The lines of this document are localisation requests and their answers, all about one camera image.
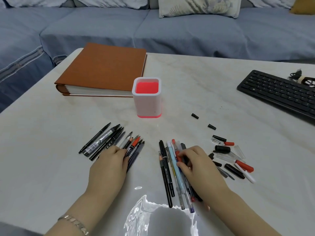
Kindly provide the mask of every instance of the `sofa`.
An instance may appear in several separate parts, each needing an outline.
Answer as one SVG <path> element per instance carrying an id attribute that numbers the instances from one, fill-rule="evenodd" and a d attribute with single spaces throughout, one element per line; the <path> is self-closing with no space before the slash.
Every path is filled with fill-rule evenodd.
<path id="1" fill-rule="evenodd" d="M 237 19 L 158 16 L 146 8 L 23 7 L 0 9 L 0 112 L 87 42 L 147 52 L 315 63 L 315 16 L 254 8 L 242 0 Z"/>

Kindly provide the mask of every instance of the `brown book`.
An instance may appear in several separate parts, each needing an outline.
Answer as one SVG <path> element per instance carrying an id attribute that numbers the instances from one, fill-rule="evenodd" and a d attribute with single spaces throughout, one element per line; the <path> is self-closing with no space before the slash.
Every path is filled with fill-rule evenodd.
<path id="1" fill-rule="evenodd" d="M 143 76 L 145 49 L 88 43 L 55 82 L 63 95 L 132 97 Z"/>

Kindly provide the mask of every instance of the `black keyboard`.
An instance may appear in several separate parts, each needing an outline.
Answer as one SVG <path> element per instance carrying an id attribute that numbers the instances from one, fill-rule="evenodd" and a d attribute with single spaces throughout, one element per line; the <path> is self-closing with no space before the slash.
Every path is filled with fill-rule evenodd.
<path id="1" fill-rule="evenodd" d="M 309 86 L 253 70 L 237 90 L 315 119 L 315 89 Z"/>

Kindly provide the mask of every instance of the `bracelet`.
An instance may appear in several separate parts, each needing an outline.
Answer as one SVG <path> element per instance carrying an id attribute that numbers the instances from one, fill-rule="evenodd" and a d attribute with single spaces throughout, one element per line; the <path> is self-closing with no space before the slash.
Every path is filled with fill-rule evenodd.
<path id="1" fill-rule="evenodd" d="M 64 215 L 60 216 L 60 218 L 58 218 L 58 221 L 61 220 L 61 219 L 65 219 L 65 220 L 70 221 L 71 223 L 73 223 L 75 226 L 77 226 L 82 231 L 82 233 L 85 236 L 89 235 L 89 232 L 85 228 L 85 226 L 80 221 L 78 221 L 77 219 L 73 218 L 71 215 L 64 214 Z"/>

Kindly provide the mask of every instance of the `white pen holder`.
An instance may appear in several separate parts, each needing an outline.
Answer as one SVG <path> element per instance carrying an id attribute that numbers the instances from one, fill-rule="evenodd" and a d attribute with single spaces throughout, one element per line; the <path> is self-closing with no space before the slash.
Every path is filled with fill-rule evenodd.
<path id="1" fill-rule="evenodd" d="M 134 80 L 132 95 L 139 118 L 159 118 L 162 115 L 161 79 L 139 77 Z"/>

